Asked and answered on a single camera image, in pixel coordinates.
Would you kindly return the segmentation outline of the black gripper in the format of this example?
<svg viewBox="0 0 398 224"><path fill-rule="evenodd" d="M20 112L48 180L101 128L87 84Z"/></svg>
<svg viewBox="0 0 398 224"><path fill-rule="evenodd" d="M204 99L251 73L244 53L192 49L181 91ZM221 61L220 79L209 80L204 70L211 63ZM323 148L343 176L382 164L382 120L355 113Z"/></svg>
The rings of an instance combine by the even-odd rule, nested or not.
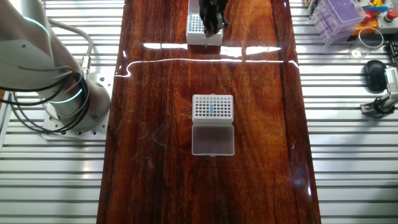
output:
<svg viewBox="0 0 398 224"><path fill-rule="evenodd" d="M224 18L224 11L228 0L199 0L200 17L203 20L204 31L206 37L211 37L215 32L228 27L228 21ZM210 19L215 16L214 30Z"/></svg>

